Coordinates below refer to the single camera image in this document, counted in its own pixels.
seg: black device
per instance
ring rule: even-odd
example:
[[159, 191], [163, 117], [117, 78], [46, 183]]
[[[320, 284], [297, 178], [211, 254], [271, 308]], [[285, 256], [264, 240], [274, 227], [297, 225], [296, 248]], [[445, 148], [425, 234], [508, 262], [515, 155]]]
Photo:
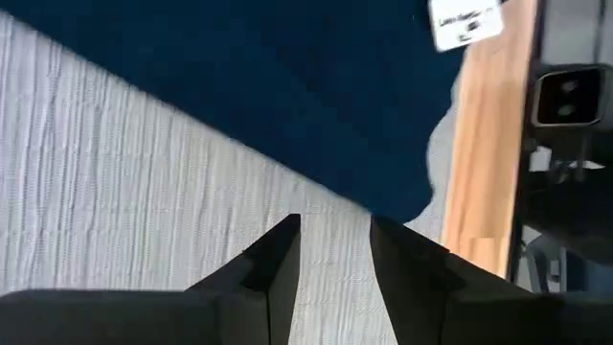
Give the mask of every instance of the black device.
[[605, 65], [557, 66], [538, 78], [532, 121], [537, 127], [587, 127], [607, 114], [610, 72]]
[[[399, 345], [613, 340], [613, 302], [532, 294], [385, 218], [375, 274]], [[292, 215], [183, 292], [30, 290], [0, 298], [2, 344], [284, 345], [300, 262]]]

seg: wooden edge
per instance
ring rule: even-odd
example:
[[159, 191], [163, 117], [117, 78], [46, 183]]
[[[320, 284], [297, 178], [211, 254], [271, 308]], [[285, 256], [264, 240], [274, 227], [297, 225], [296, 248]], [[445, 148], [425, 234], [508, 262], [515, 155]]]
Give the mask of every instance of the wooden edge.
[[505, 277], [537, 0], [503, 6], [505, 30], [465, 53], [443, 245]]

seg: white label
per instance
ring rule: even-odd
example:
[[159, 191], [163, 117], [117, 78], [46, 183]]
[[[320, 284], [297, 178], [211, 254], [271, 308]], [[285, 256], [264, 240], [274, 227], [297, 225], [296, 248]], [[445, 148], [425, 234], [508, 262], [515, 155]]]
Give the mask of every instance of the white label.
[[439, 52], [499, 35], [499, 0], [430, 0], [430, 21]]

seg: black camera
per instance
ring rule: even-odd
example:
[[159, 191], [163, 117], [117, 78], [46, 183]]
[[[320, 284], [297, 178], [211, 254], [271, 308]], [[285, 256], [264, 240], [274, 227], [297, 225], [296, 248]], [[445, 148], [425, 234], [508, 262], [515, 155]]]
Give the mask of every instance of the black camera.
[[588, 127], [607, 113], [611, 68], [605, 65], [556, 66], [536, 81], [533, 125]]

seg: blue towel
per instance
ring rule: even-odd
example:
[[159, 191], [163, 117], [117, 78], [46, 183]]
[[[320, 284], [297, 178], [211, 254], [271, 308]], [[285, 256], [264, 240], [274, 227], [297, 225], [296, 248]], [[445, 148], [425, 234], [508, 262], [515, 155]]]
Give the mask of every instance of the blue towel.
[[372, 212], [417, 216], [463, 51], [427, 0], [0, 0], [113, 74]]

